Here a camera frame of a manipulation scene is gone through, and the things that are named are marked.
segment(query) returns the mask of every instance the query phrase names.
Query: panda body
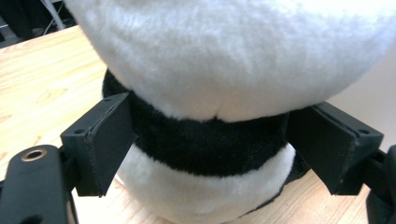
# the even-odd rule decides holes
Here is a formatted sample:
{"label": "panda body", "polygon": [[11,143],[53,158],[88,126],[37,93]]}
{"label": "panda body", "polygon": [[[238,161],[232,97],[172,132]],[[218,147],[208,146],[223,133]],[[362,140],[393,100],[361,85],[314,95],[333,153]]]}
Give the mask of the panda body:
{"label": "panda body", "polygon": [[111,71],[105,96],[134,96],[121,180],[183,224],[271,202],[295,155],[286,114],[356,81],[396,36],[394,0],[65,2]]}

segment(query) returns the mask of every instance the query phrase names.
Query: light wood surface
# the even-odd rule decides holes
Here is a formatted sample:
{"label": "light wood surface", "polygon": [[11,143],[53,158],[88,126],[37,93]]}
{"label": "light wood surface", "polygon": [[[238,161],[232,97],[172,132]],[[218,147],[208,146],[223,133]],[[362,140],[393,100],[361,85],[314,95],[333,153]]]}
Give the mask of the light wood surface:
{"label": "light wood surface", "polygon": [[[101,99],[105,70],[78,27],[0,49],[0,179],[19,151],[61,145],[61,132]],[[231,223],[367,223],[367,193],[363,188],[358,197],[331,196],[309,172],[274,203]],[[117,181],[104,198],[75,200],[81,224],[169,223]]]}

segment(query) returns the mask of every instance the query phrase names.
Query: white wall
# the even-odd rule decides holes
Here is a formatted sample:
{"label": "white wall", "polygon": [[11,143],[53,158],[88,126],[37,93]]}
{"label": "white wall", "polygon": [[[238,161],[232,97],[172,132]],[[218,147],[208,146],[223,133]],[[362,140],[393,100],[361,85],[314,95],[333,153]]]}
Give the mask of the white wall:
{"label": "white wall", "polygon": [[365,77],[329,103],[383,133],[382,150],[396,145],[396,44]]}

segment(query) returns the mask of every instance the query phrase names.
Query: white plush fur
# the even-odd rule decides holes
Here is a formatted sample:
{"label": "white plush fur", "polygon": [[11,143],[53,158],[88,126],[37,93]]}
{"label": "white plush fur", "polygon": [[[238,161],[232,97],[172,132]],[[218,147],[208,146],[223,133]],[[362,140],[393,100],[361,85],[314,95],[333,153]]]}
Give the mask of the white plush fur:
{"label": "white plush fur", "polygon": [[66,0],[121,83],[178,119],[326,100],[395,37],[394,0]]}
{"label": "white plush fur", "polygon": [[132,146],[119,176],[139,202],[162,217],[179,224],[220,224],[275,196],[293,158],[294,148],[287,145],[259,170],[204,177],[172,170]]}

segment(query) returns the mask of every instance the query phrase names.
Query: black plush band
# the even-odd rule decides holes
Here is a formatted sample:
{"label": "black plush band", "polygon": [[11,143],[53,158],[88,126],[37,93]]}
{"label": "black plush band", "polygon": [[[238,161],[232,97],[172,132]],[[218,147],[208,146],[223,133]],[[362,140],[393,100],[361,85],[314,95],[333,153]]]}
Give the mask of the black plush band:
{"label": "black plush band", "polygon": [[[104,96],[126,91],[107,71]],[[289,114],[230,123],[216,118],[204,122],[169,119],[128,92],[138,135],[135,144],[175,170],[205,176],[242,175],[262,167],[287,144]]]}

